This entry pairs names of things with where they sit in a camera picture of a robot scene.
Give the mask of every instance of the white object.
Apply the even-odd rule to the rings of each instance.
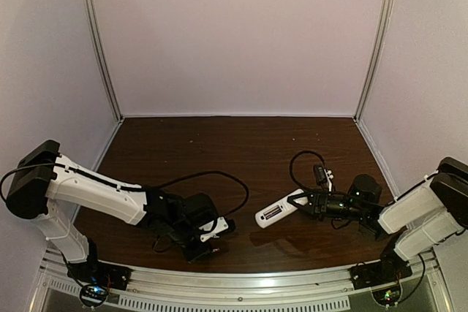
[[[395,252],[405,261],[440,243],[449,235],[463,230],[454,217],[442,208],[424,219],[423,223],[408,229],[395,243]]]
[[[208,231],[211,229],[212,226],[213,226],[213,221],[202,225],[199,229]],[[216,220],[216,227],[209,233],[201,234],[200,241],[204,243],[205,241],[207,241],[208,239],[211,239],[212,237],[218,237],[217,234],[225,231],[228,227],[229,226],[227,225],[227,222],[224,219],[224,217],[219,217]]]
[[[257,222],[259,227],[266,228],[272,225],[273,223],[276,223],[280,219],[283,219],[284,217],[295,212],[298,208],[291,205],[287,201],[287,198],[291,195],[297,195],[302,193],[304,193],[302,189],[294,190],[291,194],[286,195],[282,199],[255,213],[255,221]],[[296,202],[298,204],[305,205],[307,203],[307,198],[304,197],[301,199],[297,199]]]
[[[57,201],[49,199],[47,215],[39,215],[31,222],[67,258],[69,263],[85,262],[89,254],[88,240],[72,225],[70,219],[60,210]]]
[[[381,212],[379,224],[388,234],[398,232],[402,227],[438,208],[445,208],[430,184],[431,181],[426,181]]]

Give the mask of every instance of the brown wooden surface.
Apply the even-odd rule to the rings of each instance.
[[[358,225],[333,230],[330,220],[311,221],[299,212],[260,229],[255,213],[297,186],[288,163],[309,149],[325,158],[337,190],[346,191],[360,173],[375,177],[390,192],[351,118],[130,118],[126,119],[99,171],[129,183],[156,185],[203,170],[223,170],[250,188],[248,204],[232,215],[237,230],[213,240],[221,251],[193,264],[179,248],[156,254],[151,233],[116,218],[83,208],[76,227],[98,245],[99,258],[126,265],[212,273],[266,273],[309,270],[377,259],[386,241],[375,243],[358,233]],[[302,156],[296,175],[312,184],[313,156]],[[173,194],[205,192],[220,213],[243,199],[240,186],[207,176],[171,186]]]

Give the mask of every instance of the black power cable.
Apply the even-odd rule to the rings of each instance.
[[[421,182],[419,183],[416,183],[414,186],[412,186],[411,188],[409,188],[408,190],[406,190],[402,195],[400,195],[399,197],[397,197],[396,199],[390,201],[387,206],[389,205],[392,205],[394,204],[396,201],[399,201],[401,199],[403,199],[405,196],[407,196],[411,191],[415,190],[417,187],[423,185],[425,182],[427,182],[429,179],[432,179],[433,177],[435,177],[437,175],[437,172],[434,172],[432,173],[431,175],[427,176],[426,178],[424,178]]]
[[[302,155],[314,155],[316,156],[320,162],[322,162],[322,165],[323,165],[323,168],[326,168],[325,167],[325,160],[324,158],[322,157],[322,155],[320,155],[319,153],[316,153],[315,151],[311,151],[311,150],[302,150],[302,151],[299,151],[297,154],[295,154],[292,158],[291,158],[291,161],[290,161],[290,177],[291,177],[291,180],[299,187],[299,188],[302,188],[304,190],[313,190],[312,188],[309,188],[308,186],[305,186],[303,185],[295,176],[294,176],[294,162],[295,160],[297,160],[300,156]]]
[[[167,245],[165,248],[156,248],[161,238],[162,236],[158,235],[156,237],[156,241],[153,243],[153,251],[156,252],[157,254],[163,254],[164,252],[169,251],[171,248],[177,245],[177,243],[174,240],[171,240],[169,245]]]
[[[78,299],[80,299],[83,306],[95,308],[95,307],[99,307],[100,305],[102,305],[106,301],[107,296],[109,296],[110,281],[109,281],[107,288],[103,288],[102,286],[98,284],[83,285],[83,283],[81,283],[73,275],[73,270],[70,269],[69,262],[67,261],[67,258],[65,257],[64,253],[60,252],[60,254],[61,254],[62,259],[64,260],[65,267],[67,268],[69,274],[72,276],[72,279],[81,288],[80,294],[78,295]],[[94,295],[94,299],[89,299],[88,295],[90,291],[92,291],[92,294]]]
[[[0,180],[0,197],[1,197],[1,199],[4,202],[7,201],[7,199],[3,195],[3,192],[2,192],[1,189],[2,189],[3,183],[5,182],[5,180],[9,176],[15,174],[16,172],[20,172],[20,171],[23,171],[23,170],[28,170],[28,169],[35,168],[35,167],[41,167],[41,166],[61,167],[61,168],[69,170],[70,172],[75,172],[75,173],[77,173],[79,175],[82,175],[83,177],[87,177],[89,179],[95,180],[96,182],[99,182],[101,184],[105,184],[106,186],[110,186],[110,187],[115,188],[115,189],[120,189],[121,191],[130,191],[130,192],[147,192],[147,191],[150,191],[152,189],[163,189],[163,188],[166,188],[166,187],[171,186],[173,184],[184,182],[186,180],[193,179],[193,178],[203,177],[205,175],[221,175],[222,177],[226,177],[226,178],[229,178],[231,180],[234,180],[237,184],[242,186],[242,188],[244,188],[244,191],[245,191],[244,200],[240,203],[240,205],[236,206],[232,210],[229,210],[224,216],[228,216],[230,214],[233,214],[234,212],[239,211],[249,201],[249,196],[250,196],[249,187],[242,180],[240,180],[239,178],[237,178],[237,177],[235,177],[235,176],[233,176],[233,175],[231,175],[229,173],[226,173],[226,172],[223,172],[223,171],[218,171],[218,170],[203,171],[203,172],[193,173],[191,175],[185,175],[183,177],[179,177],[179,178],[170,180],[170,181],[168,181],[166,183],[159,184],[158,186],[144,186],[142,188],[135,188],[135,187],[131,187],[131,186],[122,186],[122,187],[119,188],[118,185],[115,184],[115,183],[112,183],[112,182],[110,182],[108,180],[97,177],[96,175],[92,175],[90,173],[87,173],[87,172],[85,172],[83,170],[80,170],[78,168],[74,168],[74,167],[68,167],[67,168],[64,164],[58,164],[58,163],[50,162],[50,163],[44,163],[44,164],[32,164],[32,165],[29,165],[29,166],[19,167],[19,168],[16,168],[16,169],[11,170],[8,173],[6,173],[3,176],[3,178]]]
[[[333,229],[335,229],[335,230],[340,230],[340,229],[346,228],[346,227],[348,227],[348,226],[351,224],[351,222],[352,222],[352,221],[346,221],[346,222],[344,222],[342,225],[336,226],[336,225],[335,225],[335,222],[336,222],[336,221],[338,221],[337,218],[332,218],[332,219],[331,219],[331,227],[332,227]]]
[[[418,290],[419,286],[423,282],[424,275],[426,274],[426,263],[424,262],[424,259],[421,256],[421,254],[418,254],[418,256],[419,256],[419,259],[421,260],[421,263],[423,264],[423,272],[421,273],[421,277],[419,278],[419,281],[416,284],[416,286],[414,287],[414,289],[404,299],[398,301],[399,305],[401,303],[404,303],[406,300],[408,300],[416,292],[416,290]]]

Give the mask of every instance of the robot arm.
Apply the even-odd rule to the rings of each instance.
[[[455,159],[443,159],[435,173],[390,205],[379,205],[381,192],[375,179],[359,175],[347,193],[298,189],[259,211],[255,218],[265,228],[299,210],[320,221],[358,221],[360,232],[370,233],[375,240],[392,235],[380,261],[350,269],[355,289],[412,275],[408,260],[468,227],[468,166]]]
[[[206,194],[183,198],[158,188],[122,183],[74,163],[59,153],[57,142],[48,140],[20,161],[7,208],[37,225],[62,252],[73,277],[101,286],[107,286],[111,277],[115,289],[125,289],[129,270],[99,262],[96,245],[76,230],[58,200],[109,214],[158,237],[168,236],[188,262],[214,252],[210,238],[235,229],[232,220],[218,215]]]

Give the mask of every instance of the mounting plate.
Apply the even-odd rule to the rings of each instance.
[[[406,265],[401,266],[399,274],[400,279],[410,277],[412,275],[411,267]],[[381,261],[351,267],[350,275],[355,290],[389,284],[397,280],[396,276],[385,277],[382,274]]]
[[[97,274],[93,275],[98,277],[97,281],[92,281],[90,279],[91,275],[86,270],[73,270],[72,273],[68,271],[67,275],[70,278],[76,278],[79,281],[85,281],[86,283],[90,284],[98,284],[102,287],[106,287],[110,280],[111,289],[125,291],[127,289],[127,284],[129,282],[131,272],[132,270],[130,270],[128,267],[98,262]]]

